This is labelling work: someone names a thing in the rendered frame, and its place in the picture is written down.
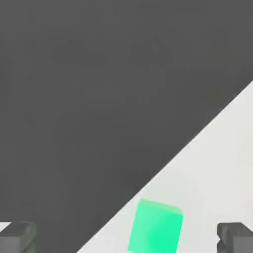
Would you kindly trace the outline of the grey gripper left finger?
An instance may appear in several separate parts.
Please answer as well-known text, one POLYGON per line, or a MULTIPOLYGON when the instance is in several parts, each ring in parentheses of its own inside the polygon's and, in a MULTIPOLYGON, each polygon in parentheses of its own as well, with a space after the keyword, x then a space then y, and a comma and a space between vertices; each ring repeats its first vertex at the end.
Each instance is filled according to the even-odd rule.
POLYGON ((0 253, 36 253, 36 233, 32 222, 9 224, 0 232, 0 253))

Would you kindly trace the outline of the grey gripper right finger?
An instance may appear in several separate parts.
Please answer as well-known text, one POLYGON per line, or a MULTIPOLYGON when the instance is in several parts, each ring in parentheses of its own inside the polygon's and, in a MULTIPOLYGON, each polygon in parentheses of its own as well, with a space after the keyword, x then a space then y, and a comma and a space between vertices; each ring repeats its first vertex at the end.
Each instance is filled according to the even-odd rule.
POLYGON ((219 223, 217 235, 217 253, 253 253, 253 231, 243 223, 219 223))

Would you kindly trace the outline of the small green cube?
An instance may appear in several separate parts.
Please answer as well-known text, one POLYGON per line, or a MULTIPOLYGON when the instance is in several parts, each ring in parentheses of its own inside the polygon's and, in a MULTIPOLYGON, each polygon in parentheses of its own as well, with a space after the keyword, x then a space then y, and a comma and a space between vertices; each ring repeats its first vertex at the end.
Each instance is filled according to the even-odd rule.
POLYGON ((132 253, 176 253, 182 222, 180 208, 140 199, 127 250, 132 253))

